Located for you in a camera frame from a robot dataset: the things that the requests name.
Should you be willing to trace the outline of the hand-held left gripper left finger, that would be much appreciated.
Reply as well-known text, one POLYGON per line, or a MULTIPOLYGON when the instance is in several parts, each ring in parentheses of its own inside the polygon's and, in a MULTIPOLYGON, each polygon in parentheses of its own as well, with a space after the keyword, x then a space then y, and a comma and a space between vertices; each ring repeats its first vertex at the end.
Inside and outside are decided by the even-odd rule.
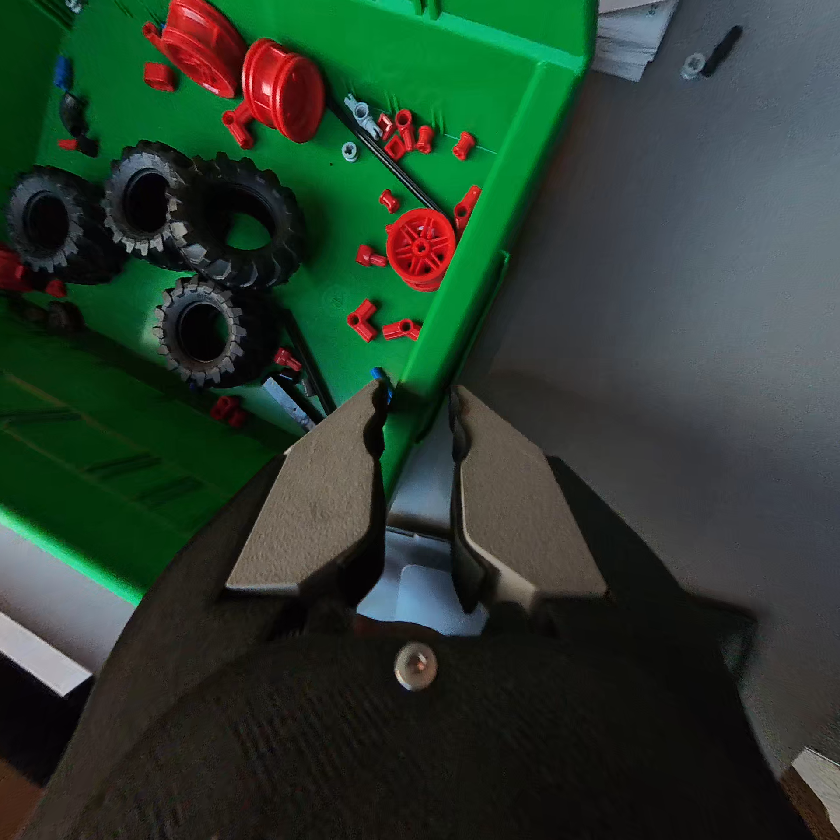
POLYGON ((357 606, 384 568, 387 385, 368 382, 291 446, 239 551, 230 592, 357 606))

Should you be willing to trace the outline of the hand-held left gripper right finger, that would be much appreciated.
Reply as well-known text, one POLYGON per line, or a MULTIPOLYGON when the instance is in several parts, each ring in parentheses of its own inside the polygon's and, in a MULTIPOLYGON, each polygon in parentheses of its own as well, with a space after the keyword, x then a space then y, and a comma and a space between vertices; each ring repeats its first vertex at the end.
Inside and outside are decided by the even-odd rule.
POLYGON ((451 575, 466 613, 603 599, 607 584, 541 448, 462 385, 449 394, 451 575))

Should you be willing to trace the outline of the green plastic parts bin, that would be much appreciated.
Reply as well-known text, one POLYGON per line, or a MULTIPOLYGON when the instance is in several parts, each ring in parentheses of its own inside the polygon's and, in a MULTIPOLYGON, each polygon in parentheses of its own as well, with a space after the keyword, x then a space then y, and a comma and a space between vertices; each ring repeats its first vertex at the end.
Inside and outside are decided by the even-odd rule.
MULTIPOLYGON (((221 98, 182 79, 175 93, 142 81, 155 50, 141 26, 167 2, 90 2, 69 21, 60 2, 2 2, 2 207, 15 176, 53 165, 100 183, 137 140, 189 157, 251 158, 289 187, 307 255, 271 295, 291 311, 340 405, 380 366, 396 389, 381 460, 390 497, 433 424, 507 270, 518 226, 592 60, 597 2, 213 2, 249 43, 299 48, 335 95, 406 107, 436 132, 405 168, 447 214, 472 186, 477 209, 439 290, 412 290, 383 253, 390 188, 418 206, 371 153, 342 159, 350 132, 327 114, 292 143, 255 128, 239 150, 221 98), (58 55, 86 103, 86 136, 59 117, 58 55)), ((243 432, 209 416, 211 396, 165 368, 154 310, 180 275, 131 258, 99 286, 67 285, 87 329, 78 339, 26 323, 2 301, 2 526, 131 604, 178 550, 301 430, 259 392, 232 393, 259 417, 243 432)))

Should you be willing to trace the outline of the grey flat beam piece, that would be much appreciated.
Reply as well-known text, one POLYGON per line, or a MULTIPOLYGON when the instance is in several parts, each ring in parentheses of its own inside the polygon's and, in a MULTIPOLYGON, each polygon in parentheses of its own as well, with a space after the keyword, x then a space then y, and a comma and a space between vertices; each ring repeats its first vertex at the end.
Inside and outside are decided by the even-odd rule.
POLYGON ((290 382, 271 374, 262 381, 261 388, 304 434, 322 422, 320 411, 290 382))

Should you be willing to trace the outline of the long black axle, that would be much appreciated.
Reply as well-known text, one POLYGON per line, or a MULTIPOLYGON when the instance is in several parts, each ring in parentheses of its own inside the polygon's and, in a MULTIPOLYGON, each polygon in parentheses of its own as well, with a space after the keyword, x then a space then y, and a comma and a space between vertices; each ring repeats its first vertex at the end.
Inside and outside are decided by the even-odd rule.
POLYGON ((404 169, 388 156, 383 149, 378 146, 371 136, 351 117, 347 108, 339 104, 333 94, 328 92, 326 95, 326 107, 341 121, 342 125, 352 132, 354 138, 365 147, 378 162, 384 165, 386 170, 390 172, 393 177, 402 184, 405 189, 411 193, 420 204, 430 208, 441 214, 445 210, 419 185, 414 179, 404 171, 404 169))
POLYGON ((336 404, 329 391, 327 383, 322 376, 319 365, 316 362, 315 355, 309 347, 308 341, 298 326, 298 322, 291 313, 291 310, 282 308, 280 310, 280 317, 289 335, 290 341, 297 351, 297 357, 299 358, 299 361, 302 362, 302 366, 307 373, 314 393, 320 401, 324 414, 330 415, 335 411, 336 404))

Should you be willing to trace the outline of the black rubber toy tire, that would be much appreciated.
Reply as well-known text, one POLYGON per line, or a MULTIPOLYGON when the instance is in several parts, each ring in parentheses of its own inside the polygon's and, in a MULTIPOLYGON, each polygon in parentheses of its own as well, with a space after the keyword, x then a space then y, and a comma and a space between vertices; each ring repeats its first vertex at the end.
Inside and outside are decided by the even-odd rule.
POLYGON ((307 255, 306 221, 294 192, 249 157, 234 160, 225 152, 211 160, 194 157, 185 180, 167 192, 166 214, 186 264, 228 288, 286 284, 307 255), (258 222, 267 241, 257 248, 229 244, 235 214, 258 222))
POLYGON ((112 239, 99 184, 54 166, 17 175, 5 209, 11 246, 40 275, 78 285, 110 282, 128 258, 112 239))
POLYGON ((193 162, 170 145, 140 140, 111 163, 103 185, 104 224, 128 256, 165 270, 184 270, 167 216, 169 192, 186 183, 193 162))
POLYGON ((269 297, 192 275, 163 291, 152 333, 168 371, 199 388, 226 390, 255 382, 270 367, 277 327, 269 297))

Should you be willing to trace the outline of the red toy wheel rim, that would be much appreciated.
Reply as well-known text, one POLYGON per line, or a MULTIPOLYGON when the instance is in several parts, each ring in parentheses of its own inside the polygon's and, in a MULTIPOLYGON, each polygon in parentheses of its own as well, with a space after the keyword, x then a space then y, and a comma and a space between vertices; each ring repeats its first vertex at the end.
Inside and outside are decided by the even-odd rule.
POLYGON ((200 87, 224 99, 238 95, 247 45, 235 26, 205 1, 171 1, 163 26, 143 36, 200 87))
POLYGON ((445 278, 458 246, 448 217, 427 207, 409 210, 385 226, 385 256, 412 289, 435 292, 445 278))
POLYGON ((311 59, 259 38, 248 48, 241 79, 244 100, 236 113, 242 124, 258 121, 298 144, 314 137, 326 109, 326 86, 311 59))

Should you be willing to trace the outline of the light grey connector piece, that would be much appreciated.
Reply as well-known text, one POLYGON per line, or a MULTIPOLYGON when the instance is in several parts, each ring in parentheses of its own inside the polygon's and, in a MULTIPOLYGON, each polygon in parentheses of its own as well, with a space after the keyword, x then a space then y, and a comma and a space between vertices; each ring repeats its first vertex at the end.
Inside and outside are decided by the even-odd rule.
POLYGON ((374 141, 382 138, 382 129, 371 116, 370 108, 365 101, 359 101, 352 94, 348 93, 344 97, 343 103, 350 110, 358 126, 374 141))

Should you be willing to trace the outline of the open instruction booklet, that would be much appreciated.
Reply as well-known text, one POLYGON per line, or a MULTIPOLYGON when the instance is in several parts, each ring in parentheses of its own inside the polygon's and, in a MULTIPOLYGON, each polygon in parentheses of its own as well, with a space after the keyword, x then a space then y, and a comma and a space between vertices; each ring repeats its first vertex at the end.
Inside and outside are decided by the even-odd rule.
POLYGON ((591 70, 639 82, 655 59, 679 1, 639 4, 599 14, 591 70))

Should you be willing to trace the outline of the black pin with grey bush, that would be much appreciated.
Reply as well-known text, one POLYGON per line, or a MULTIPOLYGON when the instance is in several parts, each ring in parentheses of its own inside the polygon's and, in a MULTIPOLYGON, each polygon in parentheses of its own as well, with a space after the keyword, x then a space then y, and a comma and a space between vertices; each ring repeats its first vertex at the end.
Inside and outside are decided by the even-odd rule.
POLYGON ((685 81, 693 81, 700 77, 712 77, 718 71, 720 65, 730 56, 734 47, 740 41, 743 32, 743 26, 735 25, 714 46, 708 56, 699 52, 688 56, 680 68, 680 77, 685 81))

